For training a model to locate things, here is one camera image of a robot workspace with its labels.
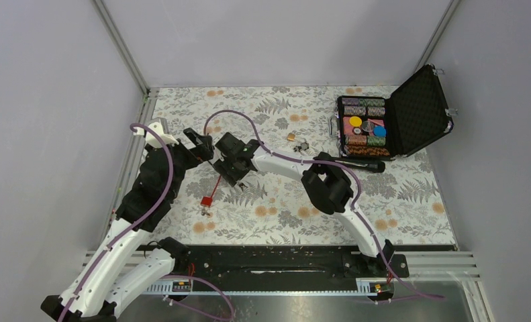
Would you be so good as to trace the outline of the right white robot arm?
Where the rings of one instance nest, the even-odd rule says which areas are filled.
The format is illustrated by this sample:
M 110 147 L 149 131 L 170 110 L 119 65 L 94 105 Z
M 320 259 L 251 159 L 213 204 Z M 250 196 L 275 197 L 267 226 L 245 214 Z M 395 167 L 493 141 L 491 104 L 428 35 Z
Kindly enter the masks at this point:
M 213 168 L 230 185 L 238 184 L 249 172 L 278 174 L 299 181 L 312 205 L 334 216 L 353 237 L 365 266 L 374 276 L 382 276 L 392 267 L 394 247 L 375 231 L 374 225 L 358 204 L 360 181 L 357 175 L 334 161 L 329 154 L 299 156 L 268 149 L 259 140 L 244 143 L 226 133 L 215 143 L 217 157 Z

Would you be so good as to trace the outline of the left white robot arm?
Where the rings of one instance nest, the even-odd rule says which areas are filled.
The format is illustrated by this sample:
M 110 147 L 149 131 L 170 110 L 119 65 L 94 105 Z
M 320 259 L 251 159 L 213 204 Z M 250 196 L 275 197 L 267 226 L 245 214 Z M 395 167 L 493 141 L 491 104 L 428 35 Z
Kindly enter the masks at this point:
M 170 211 L 187 170 L 213 158 L 211 136 L 191 128 L 184 134 L 194 143 L 163 144 L 153 129 L 155 142 L 146 146 L 147 157 L 131 190 L 117 209 L 116 218 L 76 280 L 61 294 L 48 295 L 40 308 L 54 321 L 116 321 L 124 310 L 159 278 L 187 273 L 189 248 L 166 237 L 141 263 L 124 276 L 121 271 L 136 249 Z

